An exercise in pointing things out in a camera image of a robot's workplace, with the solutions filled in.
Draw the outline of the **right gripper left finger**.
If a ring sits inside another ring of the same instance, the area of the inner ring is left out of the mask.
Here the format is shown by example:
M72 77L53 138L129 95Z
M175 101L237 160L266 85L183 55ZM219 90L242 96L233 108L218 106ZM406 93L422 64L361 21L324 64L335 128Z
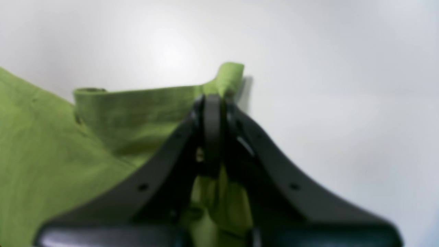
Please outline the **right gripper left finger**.
M200 96L157 153L124 181L38 230L35 247L192 247L179 224L195 178L220 170L220 96Z

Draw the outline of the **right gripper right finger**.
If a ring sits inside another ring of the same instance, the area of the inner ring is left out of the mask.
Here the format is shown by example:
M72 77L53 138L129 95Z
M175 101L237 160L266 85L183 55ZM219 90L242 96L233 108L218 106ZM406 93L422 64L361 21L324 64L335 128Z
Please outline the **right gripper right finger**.
M225 100L225 164L247 192L248 247L401 247L389 221L355 206L290 161L265 131Z

